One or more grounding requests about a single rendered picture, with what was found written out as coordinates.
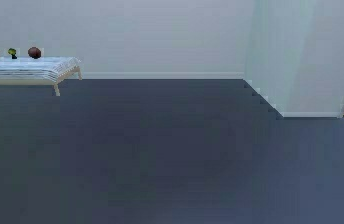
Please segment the brown round ball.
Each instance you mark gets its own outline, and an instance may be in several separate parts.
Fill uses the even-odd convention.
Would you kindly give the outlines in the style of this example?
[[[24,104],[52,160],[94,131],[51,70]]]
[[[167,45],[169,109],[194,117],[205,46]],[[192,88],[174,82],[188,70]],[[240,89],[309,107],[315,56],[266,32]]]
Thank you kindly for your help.
[[[42,52],[37,47],[31,47],[28,49],[28,55],[33,59],[39,59],[42,56]]]

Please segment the white striped bed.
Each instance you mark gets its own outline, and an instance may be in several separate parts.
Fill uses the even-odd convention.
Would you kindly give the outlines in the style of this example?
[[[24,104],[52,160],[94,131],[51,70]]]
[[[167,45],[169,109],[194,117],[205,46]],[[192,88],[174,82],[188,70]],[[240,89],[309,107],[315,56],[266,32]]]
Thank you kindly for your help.
[[[55,95],[60,96],[59,84],[74,74],[82,79],[76,57],[0,57],[0,85],[52,86]]]

